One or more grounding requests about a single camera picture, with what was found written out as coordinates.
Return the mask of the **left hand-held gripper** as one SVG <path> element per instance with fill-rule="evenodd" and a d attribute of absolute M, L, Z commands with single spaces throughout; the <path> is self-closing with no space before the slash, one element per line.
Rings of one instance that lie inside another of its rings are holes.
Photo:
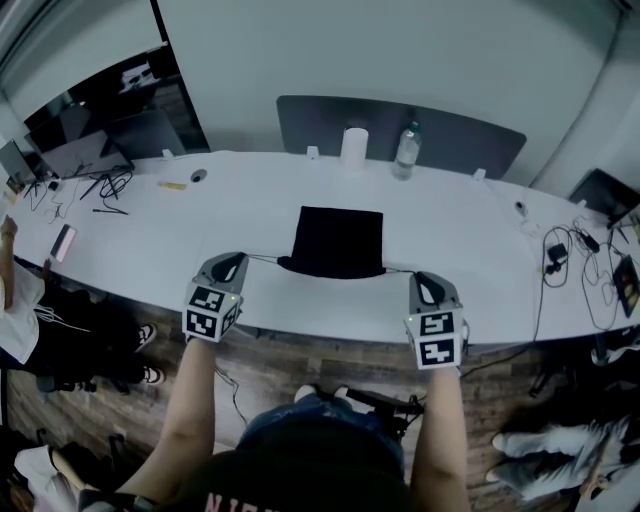
<path fill-rule="evenodd" d="M 185 335 L 221 341 L 242 313 L 248 266 L 249 257 L 242 252 L 223 253 L 202 264 L 187 286 L 182 311 Z"/>

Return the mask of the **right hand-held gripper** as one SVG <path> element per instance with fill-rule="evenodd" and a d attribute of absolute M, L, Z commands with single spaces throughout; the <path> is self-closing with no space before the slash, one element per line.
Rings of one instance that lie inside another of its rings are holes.
<path fill-rule="evenodd" d="M 427 304 L 458 309 L 422 313 L 421 286 L 431 297 Z M 419 370 L 457 367 L 461 363 L 464 319 L 455 286 L 447 279 L 431 273 L 416 272 L 409 278 L 409 313 L 404 319 L 409 343 L 414 349 Z"/>

